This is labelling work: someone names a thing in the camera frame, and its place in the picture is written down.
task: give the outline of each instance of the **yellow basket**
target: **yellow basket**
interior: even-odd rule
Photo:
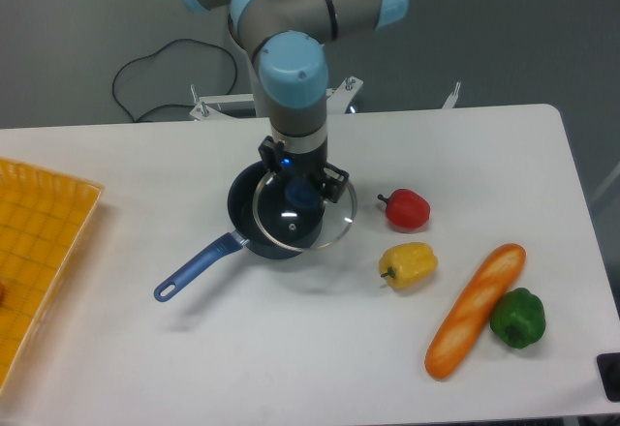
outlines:
[[[0,391],[103,190],[0,158]]]

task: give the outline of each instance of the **baguette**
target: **baguette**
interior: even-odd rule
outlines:
[[[500,298],[518,278],[525,250],[517,244],[495,249],[480,266],[433,338],[424,366],[436,380],[451,375],[467,356]]]

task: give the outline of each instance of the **green bell pepper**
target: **green bell pepper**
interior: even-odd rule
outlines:
[[[506,293],[491,313],[490,325],[509,347],[524,349],[538,342],[546,328],[541,300],[524,288]]]

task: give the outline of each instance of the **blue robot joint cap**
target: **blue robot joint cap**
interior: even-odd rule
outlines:
[[[326,56],[321,44],[307,34],[277,34],[266,42],[259,56],[263,89],[279,105],[308,108],[326,96]]]

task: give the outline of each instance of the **gray floor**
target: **gray floor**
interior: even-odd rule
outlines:
[[[457,80],[463,107],[552,104],[590,198],[620,161],[619,12],[620,0],[412,0],[401,23],[325,47],[330,84],[362,78],[363,111],[437,108]],[[180,0],[0,0],[0,128],[129,122],[111,97],[115,73],[178,38],[229,49],[240,67],[233,92],[249,92],[226,19],[191,15]],[[118,96],[140,115],[191,103],[190,83],[218,95],[232,78],[221,53],[179,46],[124,75]],[[620,297],[618,191],[593,216]]]

